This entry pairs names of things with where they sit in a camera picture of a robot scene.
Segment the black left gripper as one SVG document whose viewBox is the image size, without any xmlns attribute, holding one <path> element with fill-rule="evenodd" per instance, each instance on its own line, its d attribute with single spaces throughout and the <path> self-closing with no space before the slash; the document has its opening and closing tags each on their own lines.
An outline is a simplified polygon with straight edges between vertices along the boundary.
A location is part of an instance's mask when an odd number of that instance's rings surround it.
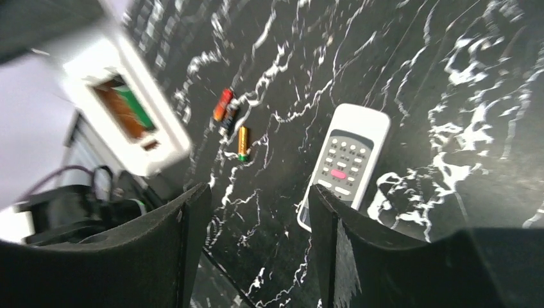
<svg viewBox="0 0 544 308">
<path fill-rule="evenodd" d="M 36 190 L 66 171 L 88 174 L 86 184 L 69 184 L 49 191 Z M 18 213 L 29 214 L 32 232 L 23 244 L 47 246 L 78 243 L 118 227 L 149 211 L 144 189 L 127 171 L 115 175 L 108 166 L 89 170 L 66 166 L 47 176 L 16 203 Z"/>
</svg>

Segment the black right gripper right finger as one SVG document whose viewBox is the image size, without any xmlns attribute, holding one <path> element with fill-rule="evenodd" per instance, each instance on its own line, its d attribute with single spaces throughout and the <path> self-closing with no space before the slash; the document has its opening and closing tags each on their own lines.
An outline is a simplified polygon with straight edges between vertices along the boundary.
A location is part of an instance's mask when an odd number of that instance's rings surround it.
<svg viewBox="0 0 544 308">
<path fill-rule="evenodd" d="M 308 203 L 324 307 L 543 306 L 540 228 L 465 228 L 426 243 L 322 185 L 310 187 Z"/>
</svg>

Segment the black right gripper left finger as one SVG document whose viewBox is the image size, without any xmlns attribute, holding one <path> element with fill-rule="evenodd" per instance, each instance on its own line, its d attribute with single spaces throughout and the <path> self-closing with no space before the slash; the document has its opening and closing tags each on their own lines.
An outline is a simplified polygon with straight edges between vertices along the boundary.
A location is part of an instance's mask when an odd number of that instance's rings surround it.
<svg viewBox="0 0 544 308">
<path fill-rule="evenodd" d="M 188 307 L 211 220 L 200 183 L 79 243 L 1 243 L 2 307 Z"/>
</svg>

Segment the small grey remote control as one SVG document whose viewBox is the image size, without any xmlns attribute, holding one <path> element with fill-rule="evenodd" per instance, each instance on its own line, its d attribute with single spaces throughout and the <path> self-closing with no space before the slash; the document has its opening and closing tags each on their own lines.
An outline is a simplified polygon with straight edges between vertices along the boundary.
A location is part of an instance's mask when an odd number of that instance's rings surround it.
<svg viewBox="0 0 544 308">
<path fill-rule="evenodd" d="M 340 104 L 331 118 L 309 186 L 319 184 L 359 210 L 391 127 L 381 111 Z"/>
</svg>

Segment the green yellow battery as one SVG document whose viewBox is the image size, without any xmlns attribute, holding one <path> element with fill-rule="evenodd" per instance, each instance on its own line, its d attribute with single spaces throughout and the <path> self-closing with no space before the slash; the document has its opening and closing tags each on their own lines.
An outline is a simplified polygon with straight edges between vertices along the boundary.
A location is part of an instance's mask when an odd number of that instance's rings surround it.
<svg viewBox="0 0 544 308">
<path fill-rule="evenodd" d="M 241 126 L 238 131 L 238 159 L 241 162 L 248 160 L 248 140 L 249 130 L 245 126 Z"/>
</svg>

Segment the white remote control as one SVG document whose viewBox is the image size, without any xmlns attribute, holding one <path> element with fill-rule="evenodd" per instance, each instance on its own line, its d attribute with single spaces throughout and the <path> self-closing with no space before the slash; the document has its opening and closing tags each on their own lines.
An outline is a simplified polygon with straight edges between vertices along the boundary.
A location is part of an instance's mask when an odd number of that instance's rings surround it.
<svg viewBox="0 0 544 308">
<path fill-rule="evenodd" d="M 125 38 L 71 39 L 58 56 L 67 93 L 129 172 L 151 176 L 189 156 L 189 134 Z"/>
</svg>

